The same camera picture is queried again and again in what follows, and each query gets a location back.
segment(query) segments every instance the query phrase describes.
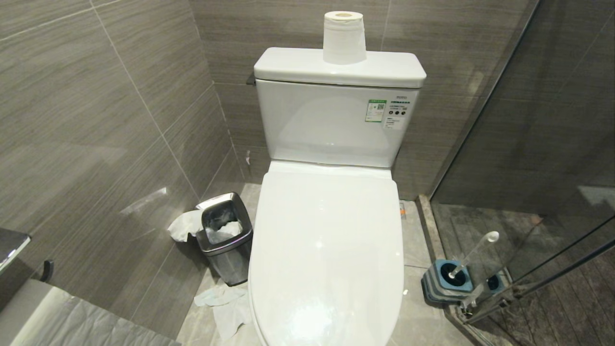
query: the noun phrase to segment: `bathroom wall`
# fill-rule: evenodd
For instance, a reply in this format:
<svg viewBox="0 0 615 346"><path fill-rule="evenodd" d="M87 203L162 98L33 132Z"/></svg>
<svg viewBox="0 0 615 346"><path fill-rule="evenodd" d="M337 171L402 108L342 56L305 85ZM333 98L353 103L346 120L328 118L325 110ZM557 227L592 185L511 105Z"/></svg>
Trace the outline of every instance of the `bathroom wall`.
<svg viewBox="0 0 615 346"><path fill-rule="evenodd" d="M536 214L596 210L579 187L615 187L613 4L539 6L435 200ZM613 210L598 214L600 223Z"/></svg>
<svg viewBox="0 0 615 346"><path fill-rule="evenodd" d="M256 90L245 80L268 47L322 47L324 13L365 16L368 50L412 52L427 71L394 167L400 196L429 193L464 126L477 114L536 0L191 0L231 137L250 182L269 157Z"/></svg>
<svg viewBox="0 0 615 346"><path fill-rule="evenodd" d="M51 283L175 337L204 272L166 227L241 191L187 0L0 4L0 227L32 242L0 276L4 306Z"/></svg>

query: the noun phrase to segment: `label sticker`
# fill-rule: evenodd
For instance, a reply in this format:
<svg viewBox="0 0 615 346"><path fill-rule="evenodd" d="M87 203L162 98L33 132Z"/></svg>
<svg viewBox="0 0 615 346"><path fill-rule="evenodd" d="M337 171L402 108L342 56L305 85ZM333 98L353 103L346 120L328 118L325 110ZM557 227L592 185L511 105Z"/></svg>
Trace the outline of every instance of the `label sticker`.
<svg viewBox="0 0 615 346"><path fill-rule="evenodd" d="M403 120L405 118L401 116L387 116L384 119L385 130L402 130L403 129Z"/></svg>
<svg viewBox="0 0 615 346"><path fill-rule="evenodd" d="M369 100L367 103L367 112L365 113L365 121L380 123L383 120L385 108L386 100Z"/></svg>

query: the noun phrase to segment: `gray floor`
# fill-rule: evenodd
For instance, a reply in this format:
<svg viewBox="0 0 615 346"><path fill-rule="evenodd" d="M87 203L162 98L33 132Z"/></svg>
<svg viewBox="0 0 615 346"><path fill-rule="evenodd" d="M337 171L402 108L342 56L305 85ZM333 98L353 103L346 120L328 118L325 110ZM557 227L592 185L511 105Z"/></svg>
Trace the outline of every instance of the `gray floor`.
<svg viewBox="0 0 615 346"><path fill-rule="evenodd" d="M241 197L254 220L260 185L246 184ZM425 304L420 279L430 266L427 244L414 202L400 201L406 210L402 217L406 294L402 299L397 325L387 346L471 346L472 344L444 316L442 309ZM220 284L208 270L197 292ZM252 324L243 325L223 342L216 331L212 309L192 305L177 341L184 345L260 346Z"/></svg>
<svg viewBox="0 0 615 346"><path fill-rule="evenodd" d="M479 260L507 264L514 278L556 253L569 238L561 226L534 214L436 203L432 208L448 258L464 257L482 234L498 230L501 240ZM565 255L548 264L552 272L566 266ZM474 327L495 345L615 345L615 277L602 275L614 272L612 249Z"/></svg>

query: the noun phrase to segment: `toilet tank lid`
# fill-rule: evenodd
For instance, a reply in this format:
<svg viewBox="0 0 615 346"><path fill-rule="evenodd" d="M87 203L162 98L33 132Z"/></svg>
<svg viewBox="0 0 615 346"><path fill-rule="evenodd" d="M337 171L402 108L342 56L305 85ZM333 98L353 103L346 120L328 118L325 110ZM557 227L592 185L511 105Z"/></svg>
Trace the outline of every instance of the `toilet tank lid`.
<svg viewBox="0 0 615 346"><path fill-rule="evenodd" d="M257 79L348 86L420 88L427 77L414 54L367 52L350 65L322 60L322 49L268 48L254 65Z"/></svg>

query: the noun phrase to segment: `crumpled tissue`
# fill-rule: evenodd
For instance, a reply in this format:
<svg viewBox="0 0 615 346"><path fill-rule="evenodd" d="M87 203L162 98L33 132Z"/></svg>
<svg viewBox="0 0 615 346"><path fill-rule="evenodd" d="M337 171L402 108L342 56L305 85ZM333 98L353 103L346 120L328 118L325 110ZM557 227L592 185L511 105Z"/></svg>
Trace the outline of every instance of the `crumpled tissue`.
<svg viewBox="0 0 615 346"><path fill-rule="evenodd" d="M175 241L188 241L188 233L196 235L203 229L202 210L185 212L175 219L168 228L171 238Z"/></svg>
<svg viewBox="0 0 615 346"><path fill-rule="evenodd" d="M222 340L235 335L241 324L252 322L247 291L242 288L215 286L194 297L194 304L213 308L213 319Z"/></svg>

